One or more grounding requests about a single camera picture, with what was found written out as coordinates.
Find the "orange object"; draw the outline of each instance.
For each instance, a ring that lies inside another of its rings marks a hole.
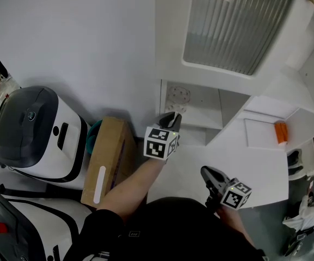
[[[278,144],[288,142],[288,131],[285,123],[276,123],[274,125]]]

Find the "white label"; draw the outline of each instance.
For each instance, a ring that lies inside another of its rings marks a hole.
[[[95,193],[94,193],[94,203],[95,204],[98,204],[100,202],[102,184],[103,184],[103,179],[104,179],[105,173],[106,173],[106,167],[104,167],[104,166],[100,167],[100,170],[98,171],[98,177],[97,177],[96,188],[95,188]]]

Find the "black button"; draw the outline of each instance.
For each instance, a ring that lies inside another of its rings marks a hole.
[[[53,134],[54,134],[55,136],[58,136],[58,134],[59,134],[59,128],[58,128],[57,126],[55,126],[55,127],[53,128]]]

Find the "white desk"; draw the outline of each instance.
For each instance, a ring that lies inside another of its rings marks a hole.
[[[244,121],[237,119],[208,147],[180,146],[153,184],[147,201],[179,196],[204,204],[209,196],[200,175],[204,165],[221,169],[252,187],[245,207],[288,199],[286,153],[248,148]]]

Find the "white marker cube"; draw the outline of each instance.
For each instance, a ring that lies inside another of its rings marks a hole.
[[[147,127],[144,156],[166,160],[177,147],[178,133],[166,129]]]
[[[227,188],[222,197],[221,204],[238,210],[249,199],[252,189],[242,182],[238,182]]]

